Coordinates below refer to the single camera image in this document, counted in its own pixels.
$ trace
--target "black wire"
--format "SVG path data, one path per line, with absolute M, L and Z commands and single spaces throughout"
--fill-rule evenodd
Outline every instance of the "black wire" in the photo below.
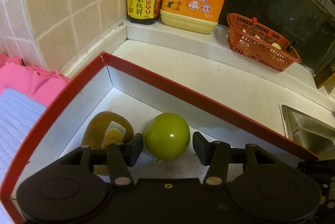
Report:
M 322 0 L 319 1 L 319 3 L 318 3 L 318 5 L 317 5 L 317 7 L 316 7 L 314 13 L 312 14 L 311 18 L 310 18 L 309 21 L 307 22 L 306 27 L 308 26 L 309 22 L 313 19 L 315 13 L 317 12 L 317 10 L 318 10 L 318 8 L 319 8 L 319 6 L 320 6 L 321 1 L 322 1 Z M 320 14 L 319 17 L 316 19 L 315 23 L 314 23 L 312 26 L 314 26 L 314 25 L 318 22 L 319 18 L 320 18 L 321 15 L 323 14 L 323 11 L 324 11 L 325 6 L 326 6 L 326 2 L 327 2 L 327 0 L 325 0 L 325 4 L 324 4 L 324 6 L 323 6 L 323 9 L 322 9 L 321 14 Z M 298 38 L 296 39 L 296 41 L 300 40 L 303 36 L 305 36 L 306 33 L 309 31 L 309 29 L 307 29 L 306 32 L 305 32 L 304 34 L 302 34 L 302 33 L 304 32 L 304 30 L 305 30 L 305 28 L 304 28 L 303 31 L 301 31 L 301 33 L 300 33 L 300 34 L 302 34 L 302 35 L 301 35 L 301 36 L 299 35 Z

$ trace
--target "round badge on label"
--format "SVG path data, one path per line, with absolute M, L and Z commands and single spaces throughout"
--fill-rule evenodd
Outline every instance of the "round badge on label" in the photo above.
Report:
M 209 13 L 212 10 L 212 7 L 210 6 L 210 4 L 203 4 L 201 6 L 201 11 L 204 13 Z
M 197 10 L 199 8 L 199 3 L 197 1 L 191 1 L 189 7 L 191 10 Z

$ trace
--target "basket rim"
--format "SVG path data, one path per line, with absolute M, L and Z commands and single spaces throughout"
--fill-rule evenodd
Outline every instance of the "basket rim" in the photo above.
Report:
M 242 32 L 242 31 L 240 31 L 240 30 L 236 27 L 235 23 L 232 23 L 232 22 L 231 22 L 230 17 L 231 17 L 232 15 L 238 15 L 238 16 L 243 17 L 243 18 L 246 18 L 246 19 L 250 20 L 250 22 L 252 22 L 252 20 L 251 20 L 250 18 L 248 18 L 248 17 L 246 17 L 246 16 L 243 16 L 243 15 L 241 15 L 241 14 L 238 14 L 238 13 L 228 13 L 228 14 L 227 14 L 227 22 L 228 22 L 230 28 L 234 28 L 235 31 L 237 31 L 237 32 L 240 33 L 241 35 L 243 35 L 243 36 L 245 36 L 245 37 L 247 37 L 247 38 L 249 38 L 249 39 L 255 40 L 255 41 L 257 41 L 257 42 L 263 44 L 265 47 L 269 47 L 269 48 L 271 48 L 272 50 L 281 53 L 282 55 L 288 57 L 289 59 L 291 59 L 292 61 L 294 61 L 294 62 L 296 62 L 296 63 L 301 63 L 300 55 L 299 55 L 298 52 L 295 50 L 295 48 L 293 48 L 293 50 L 294 50 L 294 53 L 296 54 L 296 56 L 297 56 L 298 58 L 293 57 L 292 55 L 290 55 L 290 54 L 287 53 L 287 52 L 284 52 L 284 51 L 281 50 L 281 49 L 277 49 L 276 47 L 272 46 L 271 44 L 269 44 L 269 43 L 267 43 L 267 42 L 264 42 L 264 41 L 262 41 L 262 40 L 260 40 L 260 39 L 257 39 L 257 38 L 254 37 L 254 36 L 251 36 L 251 35 L 249 35 L 249 34 L 246 34 L 246 33 Z M 257 24 L 258 24 L 259 26 L 262 26 L 262 27 L 266 28 L 266 29 L 270 29 L 269 27 L 267 27 L 267 26 L 265 26 L 265 25 L 263 25 L 263 24 L 261 24 L 261 23 L 259 23 L 259 22 L 257 22 Z M 274 31 L 274 33 L 276 33 L 277 35 L 283 37 L 289 44 L 291 44 L 291 43 L 289 42 L 289 40 L 286 39 L 283 35 L 279 34 L 279 33 L 276 32 L 276 31 Z

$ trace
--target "white countertop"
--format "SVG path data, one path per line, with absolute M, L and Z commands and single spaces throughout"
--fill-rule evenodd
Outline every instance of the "white countertop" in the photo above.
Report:
M 134 40 L 126 40 L 113 55 L 199 92 L 281 135 L 285 135 L 282 104 L 335 127 L 331 112 L 314 101 L 221 62 Z

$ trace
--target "tile wall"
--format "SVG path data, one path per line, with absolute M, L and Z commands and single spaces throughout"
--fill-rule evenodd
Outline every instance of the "tile wall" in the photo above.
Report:
M 126 0 L 2 0 L 0 5 L 6 53 L 25 58 L 34 50 L 38 65 L 50 70 L 60 70 L 127 15 Z

